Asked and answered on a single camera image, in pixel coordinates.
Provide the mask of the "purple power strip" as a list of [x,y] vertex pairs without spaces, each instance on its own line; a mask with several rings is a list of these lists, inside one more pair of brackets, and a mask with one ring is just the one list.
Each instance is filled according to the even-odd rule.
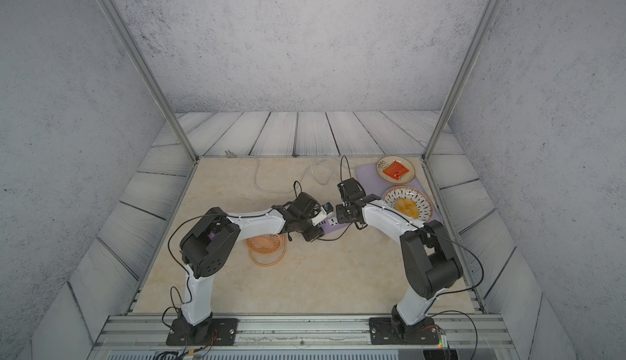
[[335,231],[343,231],[348,226],[348,223],[340,223],[336,216],[328,217],[318,224],[318,227],[324,231],[324,235],[329,235]]

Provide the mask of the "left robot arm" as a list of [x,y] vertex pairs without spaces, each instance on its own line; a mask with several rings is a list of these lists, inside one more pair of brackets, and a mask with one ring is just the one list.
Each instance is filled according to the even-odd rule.
[[319,224],[334,208],[322,205],[306,192],[283,205],[254,213],[227,213],[219,207],[192,218],[193,227],[179,242],[175,262],[184,270],[185,288],[176,323],[194,328],[212,319],[211,297],[214,276],[221,270],[235,244],[258,236],[279,236],[296,232],[307,242],[323,236]]

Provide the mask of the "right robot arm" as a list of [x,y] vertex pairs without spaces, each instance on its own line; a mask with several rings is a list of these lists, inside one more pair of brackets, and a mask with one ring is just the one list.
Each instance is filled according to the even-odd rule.
[[396,331],[424,324],[436,300],[463,292],[452,289],[464,277],[457,253],[462,245],[448,237],[443,223],[409,218],[377,195],[368,195],[354,178],[339,182],[337,188],[342,200],[335,209],[340,223],[371,226],[399,244],[409,287],[391,312]]

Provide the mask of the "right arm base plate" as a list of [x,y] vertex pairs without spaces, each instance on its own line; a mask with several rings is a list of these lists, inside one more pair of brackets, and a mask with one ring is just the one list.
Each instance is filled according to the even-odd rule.
[[414,325],[402,319],[376,317],[368,320],[372,345],[441,345],[440,328],[432,318]]

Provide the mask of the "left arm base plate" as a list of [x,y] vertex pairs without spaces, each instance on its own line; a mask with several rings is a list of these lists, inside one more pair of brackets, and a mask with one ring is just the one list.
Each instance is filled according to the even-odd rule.
[[192,326],[183,317],[179,317],[171,324],[166,345],[233,346],[238,324],[238,319],[209,318],[197,326]]

